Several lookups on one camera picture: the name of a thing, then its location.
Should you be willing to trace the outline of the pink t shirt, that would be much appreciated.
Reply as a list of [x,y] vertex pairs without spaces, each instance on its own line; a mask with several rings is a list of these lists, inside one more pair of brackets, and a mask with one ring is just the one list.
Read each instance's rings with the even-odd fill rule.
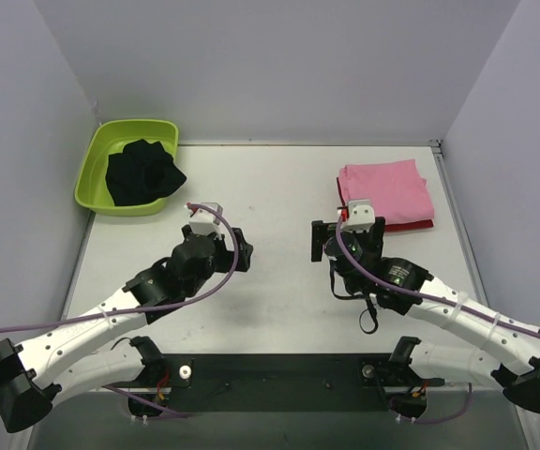
[[434,227],[435,209],[428,181],[417,170],[414,159],[345,165],[337,176],[337,191],[343,205],[369,200],[375,215],[385,218],[387,232]]

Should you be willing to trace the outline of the red t shirt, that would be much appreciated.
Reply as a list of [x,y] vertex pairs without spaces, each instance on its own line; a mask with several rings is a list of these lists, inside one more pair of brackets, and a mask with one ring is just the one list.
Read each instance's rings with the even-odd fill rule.
[[362,183],[353,187],[337,180],[337,192],[343,204],[350,200],[370,200],[375,216],[385,218],[387,232],[434,227],[435,209],[423,178],[415,183]]

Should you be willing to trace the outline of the green plastic basin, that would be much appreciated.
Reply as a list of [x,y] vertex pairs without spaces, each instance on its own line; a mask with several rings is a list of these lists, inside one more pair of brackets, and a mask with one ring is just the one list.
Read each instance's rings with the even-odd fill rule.
[[132,118],[104,123],[96,130],[82,159],[74,189],[75,201],[104,216],[144,217],[159,213],[166,206],[166,199],[131,206],[114,204],[105,180],[109,156],[120,154],[126,144],[144,139],[148,143],[160,142],[164,150],[176,159],[178,138],[177,126],[166,120]]

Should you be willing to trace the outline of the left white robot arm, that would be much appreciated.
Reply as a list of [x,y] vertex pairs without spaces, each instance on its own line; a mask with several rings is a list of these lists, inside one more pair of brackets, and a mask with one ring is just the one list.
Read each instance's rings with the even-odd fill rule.
[[143,328],[194,297],[214,274],[246,272],[253,246],[239,228],[234,249],[218,232],[182,229],[171,256],[138,273],[71,324],[13,343],[0,341],[0,417],[15,433],[41,421],[57,404],[113,383],[156,385],[172,371],[153,340],[124,334]]

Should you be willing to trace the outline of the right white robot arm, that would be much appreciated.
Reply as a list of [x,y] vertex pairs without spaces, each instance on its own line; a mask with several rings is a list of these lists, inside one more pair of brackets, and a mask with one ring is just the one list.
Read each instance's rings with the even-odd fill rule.
[[444,381],[502,391],[514,405],[540,414],[540,327],[516,321],[447,286],[427,269],[383,256],[384,221],[362,230],[315,220],[311,256],[329,261],[331,281],[341,279],[342,301],[360,300],[374,324],[381,309],[430,323],[465,341],[453,350],[419,337],[402,337],[391,353],[390,376],[402,383]]

